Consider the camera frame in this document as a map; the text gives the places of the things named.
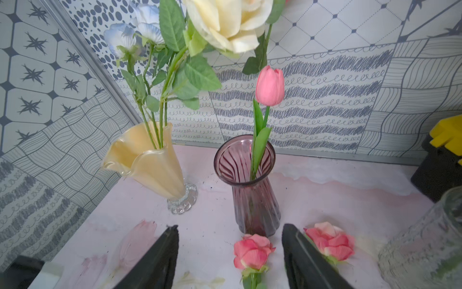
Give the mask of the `pink rose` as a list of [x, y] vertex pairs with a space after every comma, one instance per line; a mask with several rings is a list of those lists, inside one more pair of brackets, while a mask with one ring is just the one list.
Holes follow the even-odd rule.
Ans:
[[276, 248], [267, 237], [246, 234], [233, 246], [234, 266], [241, 271], [244, 289], [266, 289], [263, 281], [268, 272], [268, 259]]

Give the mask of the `pink tulip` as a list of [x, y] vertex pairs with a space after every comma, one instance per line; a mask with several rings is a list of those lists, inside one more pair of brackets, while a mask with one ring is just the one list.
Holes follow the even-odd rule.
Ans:
[[267, 127], [271, 107], [279, 105], [285, 97], [285, 79], [281, 69], [264, 67], [257, 79], [253, 100], [254, 132], [251, 147], [250, 179], [256, 179], [271, 128]]

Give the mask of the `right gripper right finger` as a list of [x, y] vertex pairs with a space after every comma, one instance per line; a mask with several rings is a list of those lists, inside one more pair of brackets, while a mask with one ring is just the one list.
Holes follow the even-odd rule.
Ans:
[[290, 289], [353, 289], [293, 224], [284, 224], [282, 244]]

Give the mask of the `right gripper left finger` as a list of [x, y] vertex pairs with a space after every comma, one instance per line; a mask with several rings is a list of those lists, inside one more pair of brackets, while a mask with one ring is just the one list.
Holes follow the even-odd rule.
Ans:
[[170, 289], [179, 252], [179, 231], [169, 226], [115, 289]]

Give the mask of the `pink rose pair stem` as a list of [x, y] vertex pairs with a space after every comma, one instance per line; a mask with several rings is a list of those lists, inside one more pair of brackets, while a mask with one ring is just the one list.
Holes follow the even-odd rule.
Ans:
[[355, 238], [329, 222], [316, 223], [312, 228], [304, 228], [304, 232], [335, 269], [355, 254]]

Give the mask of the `cream white rose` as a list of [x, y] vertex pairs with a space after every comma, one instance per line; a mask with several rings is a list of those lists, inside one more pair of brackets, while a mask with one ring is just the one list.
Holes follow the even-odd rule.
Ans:
[[216, 146], [251, 132], [257, 74], [243, 67], [283, 1], [161, 1], [160, 28], [173, 53], [162, 117], [176, 143]]

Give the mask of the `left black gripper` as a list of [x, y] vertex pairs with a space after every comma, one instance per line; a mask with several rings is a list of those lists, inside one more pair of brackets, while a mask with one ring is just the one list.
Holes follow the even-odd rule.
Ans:
[[19, 255], [1, 273], [1, 289], [27, 289], [40, 273], [45, 262]]

